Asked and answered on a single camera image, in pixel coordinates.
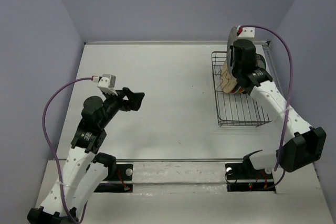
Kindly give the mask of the beige bird branch plate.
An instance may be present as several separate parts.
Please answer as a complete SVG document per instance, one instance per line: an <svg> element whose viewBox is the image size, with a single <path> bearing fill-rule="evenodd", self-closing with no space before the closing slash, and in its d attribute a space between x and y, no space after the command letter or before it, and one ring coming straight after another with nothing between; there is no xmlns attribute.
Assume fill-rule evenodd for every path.
<svg viewBox="0 0 336 224"><path fill-rule="evenodd" d="M221 71L221 87L224 93L235 93L239 87L237 81L228 71L227 60L225 60Z"/></svg>

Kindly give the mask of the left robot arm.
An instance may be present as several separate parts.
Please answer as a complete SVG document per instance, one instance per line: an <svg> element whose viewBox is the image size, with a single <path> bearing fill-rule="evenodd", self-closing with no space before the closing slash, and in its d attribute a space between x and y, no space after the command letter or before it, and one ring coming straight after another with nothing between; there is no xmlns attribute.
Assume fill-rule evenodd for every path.
<svg viewBox="0 0 336 224"><path fill-rule="evenodd" d="M145 94L123 88L103 95L104 100L85 99L65 164L57 165L58 179L39 207L29 211L29 223L81 223L90 196L104 179L115 176L116 158L99 151L105 127L119 111L138 111Z"/></svg>

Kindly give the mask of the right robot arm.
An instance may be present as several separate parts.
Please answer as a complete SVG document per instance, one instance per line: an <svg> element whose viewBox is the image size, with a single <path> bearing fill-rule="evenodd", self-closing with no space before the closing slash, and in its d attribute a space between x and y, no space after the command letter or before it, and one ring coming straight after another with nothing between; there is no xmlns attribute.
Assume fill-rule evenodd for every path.
<svg viewBox="0 0 336 224"><path fill-rule="evenodd" d="M277 150L259 150L244 156L241 171L253 178L262 169L280 166L294 172L318 161L327 137L322 127L313 127L288 104L279 92L272 76L257 65L258 54L252 41L230 39L227 46L228 68L239 86L270 116L278 129L280 139Z"/></svg>

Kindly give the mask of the white plate teal lettered rim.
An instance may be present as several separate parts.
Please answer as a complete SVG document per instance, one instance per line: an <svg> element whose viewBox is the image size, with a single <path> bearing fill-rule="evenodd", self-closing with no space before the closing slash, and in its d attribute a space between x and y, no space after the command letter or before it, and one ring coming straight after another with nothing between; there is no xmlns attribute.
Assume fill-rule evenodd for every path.
<svg viewBox="0 0 336 224"><path fill-rule="evenodd" d="M260 54L256 55L256 65L258 68L266 69L266 60L264 56Z"/></svg>

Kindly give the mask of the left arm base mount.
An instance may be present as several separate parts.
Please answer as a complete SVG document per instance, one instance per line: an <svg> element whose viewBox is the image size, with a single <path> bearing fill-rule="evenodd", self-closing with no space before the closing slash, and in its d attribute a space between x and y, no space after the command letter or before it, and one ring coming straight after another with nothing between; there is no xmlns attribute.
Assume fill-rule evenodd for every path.
<svg viewBox="0 0 336 224"><path fill-rule="evenodd" d="M95 193L132 193L133 164L117 164L116 171L109 173L107 178L95 189Z"/></svg>

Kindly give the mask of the orange woven basket plate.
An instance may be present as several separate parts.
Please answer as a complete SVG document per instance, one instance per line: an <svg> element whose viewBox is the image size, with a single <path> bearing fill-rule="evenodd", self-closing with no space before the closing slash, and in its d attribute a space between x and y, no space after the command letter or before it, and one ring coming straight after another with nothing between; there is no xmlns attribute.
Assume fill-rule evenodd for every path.
<svg viewBox="0 0 336 224"><path fill-rule="evenodd" d="M239 86L236 86L236 87L234 87L234 89L231 91L231 93L232 93L232 94L236 94L236 93L242 93L242 92L244 92L244 91L245 91L244 88L239 87Z"/></svg>

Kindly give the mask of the grey deer plate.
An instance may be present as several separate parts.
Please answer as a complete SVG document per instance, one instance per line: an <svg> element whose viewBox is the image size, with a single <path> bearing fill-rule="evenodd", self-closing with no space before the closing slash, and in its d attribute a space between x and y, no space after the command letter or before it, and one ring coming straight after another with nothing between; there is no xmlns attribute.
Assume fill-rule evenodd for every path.
<svg viewBox="0 0 336 224"><path fill-rule="evenodd" d="M227 50L226 50L226 65L228 69L228 73L232 74L232 66L231 66L231 59L232 59L232 46L234 41L237 40L237 27L232 27L228 36L227 40Z"/></svg>

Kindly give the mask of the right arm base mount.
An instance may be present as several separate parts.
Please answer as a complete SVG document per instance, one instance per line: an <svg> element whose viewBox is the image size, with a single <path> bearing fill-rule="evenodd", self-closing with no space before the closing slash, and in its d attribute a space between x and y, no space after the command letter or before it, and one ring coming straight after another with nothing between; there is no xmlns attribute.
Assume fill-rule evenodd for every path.
<svg viewBox="0 0 336 224"><path fill-rule="evenodd" d="M263 170L245 171L242 163L226 163L224 178L229 193L275 191L272 174Z"/></svg>

